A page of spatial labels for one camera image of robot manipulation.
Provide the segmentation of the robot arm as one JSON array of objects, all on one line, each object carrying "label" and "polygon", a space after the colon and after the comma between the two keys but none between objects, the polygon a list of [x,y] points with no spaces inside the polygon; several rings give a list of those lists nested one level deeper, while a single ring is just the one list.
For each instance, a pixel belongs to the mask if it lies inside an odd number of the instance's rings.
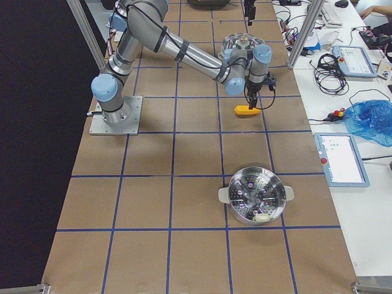
[{"label": "robot arm", "polygon": [[268,85],[270,91],[275,90],[276,79],[268,71],[271,47],[261,42],[252,48],[230,48],[224,50],[222,59],[216,58],[170,32],[164,25],[168,8],[168,1],[118,2],[120,27],[124,33],[104,71],[93,79],[91,89],[101,108],[103,123],[117,128],[120,134],[124,133],[124,127],[137,120],[136,108],[122,91],[142,48],[167,55],[210,77],[224,85],[230,96],[244,94],[249,108],[256,106],[257,93],[263,85]]},{"label": "robot arm", "polygon": [[247,25],[252,26],[255,20],[255,0],[244,0],[244,17],[247,20]]}]

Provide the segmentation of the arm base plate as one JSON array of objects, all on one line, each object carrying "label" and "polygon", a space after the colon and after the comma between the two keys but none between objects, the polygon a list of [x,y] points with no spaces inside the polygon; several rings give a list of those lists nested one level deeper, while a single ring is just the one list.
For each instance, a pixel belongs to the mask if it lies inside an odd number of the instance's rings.
[{"label": "arm base plate", "polygon": [[100,103],[91,111],[90,135],[138,135],[143,96],[124,96],[122,108],[109,113],[103,111]]}]

